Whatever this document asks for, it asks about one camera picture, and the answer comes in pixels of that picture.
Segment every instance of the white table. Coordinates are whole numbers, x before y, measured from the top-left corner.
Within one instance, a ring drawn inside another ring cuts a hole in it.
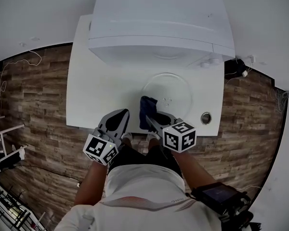
[[[167,72],[181,76],[190,85],[193,105],[184,120],[197,128],[198,136],[217,136],[223,104],[223,64],[184,69],[108,66],[88,49],[91,18],[80,17],[74,38],[66,91],[67,125],[95,128],[106,114],[127,108],[131,115],[127,131],[147,133],[139,128],[142,88],[151,77]],[[212,116],[208,125],[200,121],[204,112]]]

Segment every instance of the forearm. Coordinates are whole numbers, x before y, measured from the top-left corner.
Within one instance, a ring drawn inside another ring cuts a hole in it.
[[[173,152],[172,154],[177,160],[190,189],[216,182],[213,176],[210,175],[202,166],[200,166],[197,160],[189,153]]]
[[[74,205],[95,205],[102,199],[107,166],[92,162],[76,194]]]

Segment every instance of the blue cloth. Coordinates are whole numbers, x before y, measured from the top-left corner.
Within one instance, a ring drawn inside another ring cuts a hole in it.
[[[142,96],[140,99],[140,112],[139,112],[139,119],[141,129],[151,130],[149,124],[147,123],[145,117],[153,117],[156,113],[156,104],[157,100],[154,98],[149,98],[147,96]]]

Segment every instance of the white cloth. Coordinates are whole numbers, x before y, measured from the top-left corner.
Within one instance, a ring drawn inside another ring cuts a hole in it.
[[[55,230],[220,231],[216,213],[184,191],[183,179],[168,168],[119,166],[108,175],[106,198],[73,207]]]

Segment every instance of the person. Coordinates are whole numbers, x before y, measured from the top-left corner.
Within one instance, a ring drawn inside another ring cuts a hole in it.
[[[102,199],[107,166],[92,162],[76,194],[74,207],[56,231],[84,230],[221,230],[217,214],[185,195],[189,187],[216,180],[188,152],[162,148],[158,135],[148,135],[148,153],[132,149],[132,135],[109,167],[106,197]]]

